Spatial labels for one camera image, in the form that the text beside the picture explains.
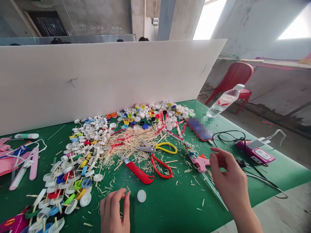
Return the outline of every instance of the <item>bottle cap on bottle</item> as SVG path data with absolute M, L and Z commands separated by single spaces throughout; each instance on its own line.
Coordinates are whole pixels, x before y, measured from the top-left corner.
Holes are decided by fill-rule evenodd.
M 237 84 L 237 85 L 234 87 L 234 89 L 236 89 L 236 90 L 238 90 L 238 91 L 241 91 L 241 90 L 243 90 L 244 87 L 245 87 L 245 86 L 244 86 L 243 84 Z

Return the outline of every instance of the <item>hand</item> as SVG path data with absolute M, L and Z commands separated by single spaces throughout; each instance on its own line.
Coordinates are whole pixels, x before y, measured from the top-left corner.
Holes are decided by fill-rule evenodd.
M 130 232 L 130 193 L 125 188 L 109 193 L 100 202 L 101 233 Z M 120 200 L 124 198 L 123 216 L 120 216 Z
M 219 148 L 211 147 L 211 150 L 216 152 L 210 154 L 213 180 L 230 213 L 235 217 L 240 212 L 251 209 L 247 176 L 233 155 Z

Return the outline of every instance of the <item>white foam board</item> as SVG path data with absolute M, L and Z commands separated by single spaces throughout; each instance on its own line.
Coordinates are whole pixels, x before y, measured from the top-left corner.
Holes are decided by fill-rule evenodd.
M 226 39 L 0 47 L 0 135 L 196 99 Z

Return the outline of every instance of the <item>plastic bottle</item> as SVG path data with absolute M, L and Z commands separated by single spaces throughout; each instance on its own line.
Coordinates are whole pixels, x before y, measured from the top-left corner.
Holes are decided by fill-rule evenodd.
M 210 107 L 206 115 L 210 118 L 214 118 L 221 114 L 227 107 L 237 100 L 240 95 L 240 91 L 245 86 L 243 84 L 237 84 L 233 89 L 224 92 L 221 97 Z
M 14 136 L 16 139 L 37 139 L 39 134 L 17 134 Z

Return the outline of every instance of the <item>water bottle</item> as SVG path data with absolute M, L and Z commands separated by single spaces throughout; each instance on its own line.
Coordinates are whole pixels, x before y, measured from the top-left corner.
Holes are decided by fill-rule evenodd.
M 243 84 L 237 84 L 233 89 L 224 92 L 221 97 L 210 107 L 206 115 L 210 118 L 214 118 L 221 114 L 227 107 L 238 99 L 240 91 L 243 90 L 244 87 L 245 86 Z

